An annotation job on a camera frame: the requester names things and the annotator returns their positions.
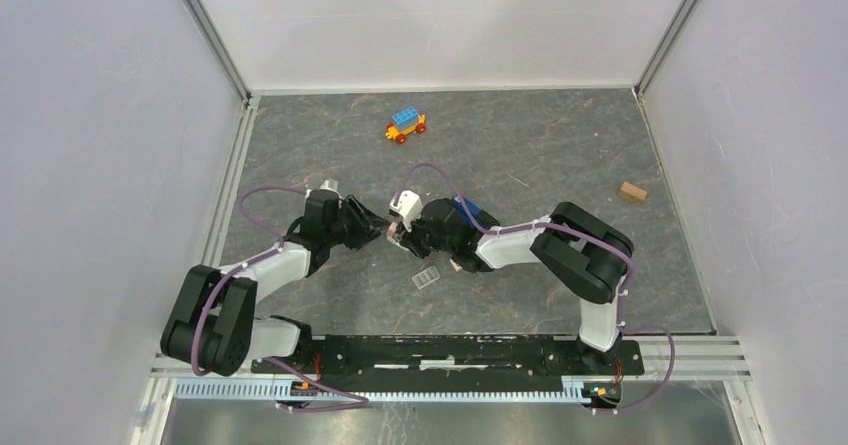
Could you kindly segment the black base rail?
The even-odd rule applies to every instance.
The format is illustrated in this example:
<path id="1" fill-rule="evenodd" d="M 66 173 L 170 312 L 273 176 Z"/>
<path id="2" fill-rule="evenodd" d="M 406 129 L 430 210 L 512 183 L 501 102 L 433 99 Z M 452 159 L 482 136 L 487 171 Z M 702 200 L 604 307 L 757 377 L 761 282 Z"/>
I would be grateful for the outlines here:
<path id="1" fill-rule="evenodd" d="M 286 363 L 349 393 L 553 392 L 565 377 L 641 376 L 635 340 L 596 352 L 557 335 L 326 335 Z"/>

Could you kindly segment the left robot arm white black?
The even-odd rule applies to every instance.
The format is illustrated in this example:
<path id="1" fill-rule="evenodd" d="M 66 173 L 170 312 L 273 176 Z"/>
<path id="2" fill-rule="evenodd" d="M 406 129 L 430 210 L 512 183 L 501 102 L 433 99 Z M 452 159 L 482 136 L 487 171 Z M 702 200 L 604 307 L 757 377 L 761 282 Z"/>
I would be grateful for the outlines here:
<path id="1" fill-rule="evenodd" d="M 187 272 L 160 338 L 163 355 L 191 366 L 194 374 L 230 376 L 245 362 L 276 357 L 290 372 L 306 370 L 314 346 L 302 338 L 308 326 L 285 318 L 260 319 L 257 304 L 323 266 L 337 246 L 360 250 L 387 228 L 352 195 L 322 187 L 306 191 L 304 209 L 270 248 L 237 263 Z"/>

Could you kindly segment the toy brick car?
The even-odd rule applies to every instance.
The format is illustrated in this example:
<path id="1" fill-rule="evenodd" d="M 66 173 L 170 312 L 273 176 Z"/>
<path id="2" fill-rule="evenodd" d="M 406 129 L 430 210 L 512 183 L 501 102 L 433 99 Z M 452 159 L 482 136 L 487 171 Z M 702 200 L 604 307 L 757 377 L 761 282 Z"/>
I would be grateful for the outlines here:
<path id="1" fill-rule="evenodd" d="M 427 130 L 426 115 L 415 107 L 407 107 L 391 117 L 385 138 L 397 144 L 404 144 L 408 137 L 422 134 Z"/>

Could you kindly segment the small wooden block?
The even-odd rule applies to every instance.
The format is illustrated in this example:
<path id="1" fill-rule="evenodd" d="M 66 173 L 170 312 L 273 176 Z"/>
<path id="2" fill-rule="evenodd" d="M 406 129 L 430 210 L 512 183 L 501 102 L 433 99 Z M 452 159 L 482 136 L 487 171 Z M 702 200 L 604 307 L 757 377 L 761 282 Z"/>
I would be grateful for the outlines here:
<path id="1" fill-rule="evenodd" d="M 623 182 L 620 186 L 617 195 L 622 199 L 634 205 L 641 205 L 645 202 L 648 192 L 630 182 Z"/>

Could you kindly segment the pink white staple remover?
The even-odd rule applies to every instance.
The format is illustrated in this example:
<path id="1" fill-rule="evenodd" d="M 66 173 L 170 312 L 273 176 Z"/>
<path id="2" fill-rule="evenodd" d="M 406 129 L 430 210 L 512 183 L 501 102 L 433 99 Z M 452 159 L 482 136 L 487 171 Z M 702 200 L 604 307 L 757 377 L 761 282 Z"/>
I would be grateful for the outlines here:
<path id="1" fill-rule="evenodd" d="M 389 240 L 397 240 L 399 236 L 399 223 L 391 222 L 386 230 L 386 237 Z"/>

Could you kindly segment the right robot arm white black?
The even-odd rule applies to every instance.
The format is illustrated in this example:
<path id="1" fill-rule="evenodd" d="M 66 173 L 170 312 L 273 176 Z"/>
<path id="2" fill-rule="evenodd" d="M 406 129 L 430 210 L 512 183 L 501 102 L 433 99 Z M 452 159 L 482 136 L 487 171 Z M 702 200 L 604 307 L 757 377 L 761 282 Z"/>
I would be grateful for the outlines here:
<path id="1" fill-rule="evenodd" d="M 571 202 L 539 219 L 503 226 L 460 195 L 425 203 L 409 190 L 389 205 L 390 242 L 419 258 L 440 252 L 468 273 L 512 265 L 544 266 L 580 301 L 577 357 L 591 373 L 618 358 L 619 296 L 633 272 L 633 242 Z"/>

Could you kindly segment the blue stapler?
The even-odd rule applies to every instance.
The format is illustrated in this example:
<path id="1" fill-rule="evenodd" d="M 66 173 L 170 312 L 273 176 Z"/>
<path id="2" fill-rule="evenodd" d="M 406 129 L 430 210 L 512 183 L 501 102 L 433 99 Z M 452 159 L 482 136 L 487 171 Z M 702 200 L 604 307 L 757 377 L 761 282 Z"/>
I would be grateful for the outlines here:
<path id="1" fill-rule="evenodd" d="M 451 201 L 461 218 L 468 224 L 469 227 L 474 227 L 474 225 L 477 224 L 483 229 L 491 229 L 492 227 L 501 225 L 496 218 L 478 207 L 467 197 L 455 195 L 451 198 Z"/>

